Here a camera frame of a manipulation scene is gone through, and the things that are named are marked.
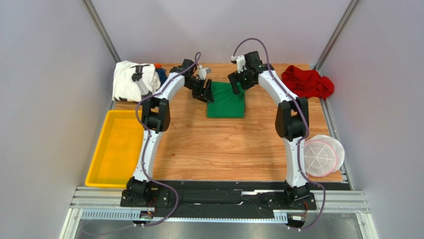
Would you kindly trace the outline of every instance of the cable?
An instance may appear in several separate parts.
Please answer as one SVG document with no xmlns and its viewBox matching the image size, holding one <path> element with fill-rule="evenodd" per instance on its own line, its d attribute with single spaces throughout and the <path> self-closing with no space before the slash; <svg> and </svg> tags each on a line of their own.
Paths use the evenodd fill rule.
<svg viewBox="0 0 424 239">
<path fill-rule="evenodd" d="M 160 223 L 162 223 L 162 222 L 164 222 L 165 220 L 167 220 L 174 212 L 175 212 L 175 210 L 177 209 L 177 206 L 178 206 L 178 201 L 179 201 L 179 196 L 178 196 L 178 192 L 177 192 L 177 190 L 175 190 L 173 187 L 171 187 L 171 186 L 169 186 L 169 185 L 167 185 L 167 184 L 164 184 L 164 183 L 161 183 L 161 182 L 158 182 L 158 181 L 156 181 L 156 180 L 154 180 L 153 178 L 151 178 L 148 174 L 147 174 L 147 172 L 146 172 L 146 169 L 144 168 L 144 154 L 145 154 L 145 152 L 146 152 L 146 148 L 147 148 L 147 144 L 149 143 L 149 139 L 151 138 L 151 136 L 152 136 L 152 134 L 151 134 L 151 130 L 140 120 L 140 117 L 138 116 L 138 109 L 140 108 L 140 105 L 143 103 L 143 101 L 145 101 L 145 100 L 147 100 L 147 99 L 149 99 L 149 98 L 152 98 L 152 97 L 155 97 L 155 96 L 157 96 L 157 95 L 160 95 L 160 94 L 162 94 L 163 93 L 163 91 L 164 90 L 166 90 L 166 88 L 168 88 L 168 86 L 169 86 L 169 84 L 172 82 L 172 81 L 174 81 L 174 79 L 175 78 L 177 78 L 177 77 L 179 77 L 179 76 L 182 76 L 182 75 L 184 75 L 186 72 L 188 72 L 191 68 L 193 68 L 194 66 L 196 66 L 197 65 L 197 62 L 199 61 L 199 59 L 200 59 L 200 57 L 202 56 L 202 54 L 201 54 L 201 52 L 197 52 L 196 53 L 196 55 L 195 55 L 195 61 L 194 61 L 194 63 L 192 64 L 192 65 L 190 65 L 187 69 L 185 69 L 184 71 L 182 71 L 182 72 L 180 72 L 180 73 L 178 73 L 176 76 L 174 76 L 173 78 L 171 78 L 170 80 L 168 80 L 168 81 L 166 81 L 166 83 L 165 83 L 165 85 L 164 85 L 164 87 L 163 87 L 163 89 L 161 90 L 161 91 L 158 91 L 158 92 L 156 92 L 156 93 L 154 93 L 154 94 L 151 94 L 151 95 L 149 95 L 149 96 L 146 96 L 146 97 L 144 97 L 143 99 L 141 99 L 141 101 L 137 104 L 137 106 L 135 107 L 135 116 L 136 116 L 136 118 L 137 118 L 137 120 L 138 120 L 138 122 L 140 122 L 140 124 L 143 126 L 143 128 L 145 129 L 145 130 L 147 130 L 147 132 L 148 132 L 148 137 L 147 137 L 147 140 L 146 140 L 146 145 L 144 146 L 144 148 L 143 148 L 143 152 L 141 153 L 142 155 L 141 155 L 141 169 L 143 170 L 143 173 L 144 173 L 144 175 L 150 180 L 150 181 L 152 181 L 152 182 L 154 182 L 154 183 L 156 183 L 156 184 L 158 184 L 158 185 L 161 185 L 161 186 L 163 186 L 163 187 L 166 187 L 166 188 L 168 188 L 168 189 L 170 189 L 174 194 L 175 194 L 175 197 L 176 197 L 176 200 L 175 200 L 175 205 L 174 205 L 174 207 L 173 207 L 173 209 L 171 210 L 171 212 L 168 214 L 168 215 L 166 215 L 164 218 L 162 218 L 162 219 L 160 219 L 160 220 L 158 220 L 158 221 L 156 221 L 156 222 L 154 222 L 154 223 L 150 223 L 150 224 L 145 224 L 144 225 L 144 227 L 151 227 L 151 226 L 155 226 L 155 225 L 158 225 L 158 224 L 160 224 Z M 83 233 L 85 233 L 85 234 L 87 234 L 87 235 L 89 235 L 89 236 L 93 236 L 93 237 L 99 237 L 99 236 L 106 236 L 106 235 L 110 235 L 110 234 L 114 234 L 114 233 L 117 233 L 117 232 L 119 232 L 119 231 L 121 231 L 121 230 L 125 230 L 125 229 L 128 229 L 128 228 L 132 228 L 132 227 L 134 227 L 134 224 L 132 224 L 132 225 L 129 225 L 129 226 L 125 226 L 125 227 L 122 227 L 122 228 L 119 228 L 119 229 L 116 229 L 116 230 L 113 230 L 113 231 L 110 231 L 110 232 L 107 232 L 107 233 L 90 233 L 90 232 L 87 232 L 85 229 L 84 229 L 84 227 L 81 227 L 80 228 L 80 230 L 83 232 Z"/>
<path fill-rule="evenodd" d="M 300 173 L 301 173 L 301 175 L 302 175 L 302 177 L 304 177 L 305 178 L 305 180 L 306 181 L 308 181 L 309 183 L 312 183 L 312 184 L 315 184 L 315 185 L 317 185 L 318 187 L 321 187 L 322 188 L 322 193 L 323 193 L 323 198 L 322 198 L 322 205 L 321 205 L 321 209 L 320 209 L 320 211 L 319 211 L 319 213 L 318 213 L 318 217 L 309 225 L 309 226 L 307 226 L 307 227 L 305 227 L 305 228 L 302 228 L 302 230 L 307 230 L 307 229 L 310 229 L 311 227 L 313 227 L 316 223 L 317 223 L 317 221 L 321 218 L 321 215 L 322 215 L 322 212 L 323 212 L 323 210 L 324 210 L 324 205 L 325 205 L 325 198 L 326 198 L 326 191 L 325 191 L 325 187 L 322 185 L 322 184 L 320 184 L 320 183 L 317 183 L 317 182 L 314 182 L 314 181 L 312 181 L 312 180 L 310 180 L 304 173 L 303 173 L 303 169 L 302 169 L 302 166 L 301 166 L 301 157 L 300 157 L 300 152 L 301 152 L 301 147 L 300 147 L 300 145 L 301 145 L 301 141 L 302 140 L 304 140 L 304 139 L 306 139 L 306 138 L 308 138 L 308 136 L 309 136 L 309 127 L 308 127 L 308 124 L 307 124 L 307 122 L 306 122 L 306 119 L 305 119 L 305 116 L 304 116 L 304 114 L 303 114 L 303 112 L 302 112 L 302 110 L 301 110 L 301 108 L 300 108 L 300 106 L 299 106 L 299 104 L 297 103 L 297 101 L 296 101 L 296 99 L 295 99 L 295 97 L 293 97 L 291 94 L 288 94 L 288 92 L 286 91 L 286 89 L 281 85 L 281 83 L 280 83 L 280 80 L 279 79 L 275 79 L 275 76 L 274 76 L 274 74 L 272 73 L 272 71 L 271 71 L 271 67 L 270 67 L 270 65 L 269 65 L 269 56 L 268 56 L 268 50 L 266 49 L 266 47 L 265 47 L 265 44 L 261 41 L 261 40 L 259 40 L 258 38 L 255 38 L 255 37 L 251 37 L 251 38 L 248 38 L 248 39 L 246 39 L 246 40 L 244 40 L 244 41 L 242 41 L 237 47 L 236 47 L 236 49 L 234 50 L 234 53 L 233 53 L 233 56 L 235 56 L 235 54 L 237 53 L 237 50 L 238 50 L 238 48 L 244 43 L 244 42 L 246 42 L 246 41 L 249 41 L 249 40 L 255 40 L 255 41 L 257 41 L 257 42 L 259 42 L 259 43 L 261 43 L 261 45 L 262 45 L 262 47 L 264 48 L 264 51 L 265 51 L 265 55 L 266 55 L 266 65 L 267 65 L 267 68 L 268 68 L 268 72 L 269 72 L 269 74 L 271 75 L 271 77 L 272 77 L 272 79 L 275 81 L 275 82 L 277 82 L 277 84 L 278 84 L 278 86 L 281 88 L 281 90 L 293 101 L 293 103 L 295 103 L 295 106 L 296 106 L 296 109 L 298 110 L 298 112 L 299 112 L 299 114 L 300 114 L 300 116 L 301 116 L 301 118 L 302 118 L 302 121 L 303 121 L 303 124 L 305 125 L 305 129 L 306 129 L 306 135 L 305 136 L 303 136 L 302 138 L 300 138 L 299 140 L 298 140 L 298 142 L 297 142 L 297 148 L 298 148 L 298 166 L 299 166 L 299 169 L 300 169 Z"/>
<path fill-rule="evenodd" d="M 304 220 L 306 221 L 306 216 L 308 215 L 308 204 L 306 201 L 303 201 L 303 204 L 305 205 L 305 213 L 303 213 L 303 216 L 305 217 Z"/>
</svg>

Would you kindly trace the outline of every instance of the pink rim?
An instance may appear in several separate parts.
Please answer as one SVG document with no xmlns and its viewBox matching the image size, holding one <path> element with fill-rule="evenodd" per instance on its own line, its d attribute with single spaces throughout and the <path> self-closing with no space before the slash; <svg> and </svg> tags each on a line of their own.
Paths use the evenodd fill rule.
<svg viewBox="0 0 424 239">
<path fill-rule="evenodd" d="M 323 174 L 323 175 L 321 175 L 321 176 L 316 176 L 316 175 L 312 175 L 312 174 L 308 173 L 309 175 L 311 175 L 311 176 L 313 176 L 313 177 L 317 177 L 317 178 L 325 177 L 325 176 L 327 176 L 328 174 L 332 173 L 332 172 L 333 172 L 333 170 L 337 167 L 337 162 L 338 162 L 337 153 L 336 153 L 336 151 L 334 150 L 334 148 L 333 148 L 331 145 L 329 145 L 328 143 L 326 143 L 326 142 L 324 142 L 324 141 L 322 141 L 322 140 L 319 140 L 319 139 L 309 140 L 309 141 L 305 142 L 305 146 L 306 146 L 306 145 L 308 145 L 308 144 L 310 144 L 310 143 L 312 143 L 312 142 L 320 142 L 320 143 L 326 144 L 328 147 L 330 147 L 330 149 L 331 149 L 331 150 L 333 151 L 333 153 L 334 153 L 334 156 L 335 156 L 335 164 L 334 164 L 334 167 L 333 167 L 333 168 L 332 168 L 332 169 L 331 169 L 328 173 L 325 173 L 325 174 Z"/>
</svg>

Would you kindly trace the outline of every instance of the white mesh laundry basket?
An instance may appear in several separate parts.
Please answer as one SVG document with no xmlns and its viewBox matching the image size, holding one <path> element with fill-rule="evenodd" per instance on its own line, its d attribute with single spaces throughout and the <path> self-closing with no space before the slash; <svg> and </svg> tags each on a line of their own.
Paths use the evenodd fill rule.
<svg viewBox="0 0 424 239">
<path fill-rule="evenodd" d="M 322 140 L 305 142 L 305 169 L 313 177 L 324 177 L 336 168 L 337 154 L 334 148 Z"/>
<path fill-rule="evenodd" d="M 344 162 L 343 145 L 341 145 L 341 143 L 337 139 L 330 137 L 330 136 L 327 136 L 327 135 L 323 135 L 323 134 L 315 135 L 310 140 L 321 140 L 321 141 L 328 143 L 329 145 L 331 145 L 333 147 L 334 151 L 337 154 L 337 165 L 336 165 L 335 169 L 333 170 L 333 172 L 339 170 L 340 167 L 343 165 L 343 162 Z"/>
</svg>

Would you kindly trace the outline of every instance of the red cloth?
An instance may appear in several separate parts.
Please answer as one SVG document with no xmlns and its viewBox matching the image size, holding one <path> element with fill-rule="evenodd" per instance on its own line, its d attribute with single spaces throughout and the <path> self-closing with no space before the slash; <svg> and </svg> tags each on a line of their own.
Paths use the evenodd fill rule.
<svg viewBox="0 0 424 239">
<path fill-rule="evenodd" d="M 293 65 L 281 74 L 281 80 L 299 97 L 321 97 L 324 100 L 334 92 L 331 80 L 321 77 L 316 70 L 303 71 Z"/>
</svg>

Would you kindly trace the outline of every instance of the green cloth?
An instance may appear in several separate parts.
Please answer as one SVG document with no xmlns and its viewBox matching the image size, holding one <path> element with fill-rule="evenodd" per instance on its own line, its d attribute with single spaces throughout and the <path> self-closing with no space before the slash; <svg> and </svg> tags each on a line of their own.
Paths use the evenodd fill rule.
<svg viewBox="0 0 424 239">
<path fill-rule="evenodd" d="M 214 103 L 208 102 L 207 117 L 209 118 L 243 118 L 244 117 L 244 90 L 240 94 L 232 92 L 230 83 L 212 81 L 212 95 Z"/>
</svg>

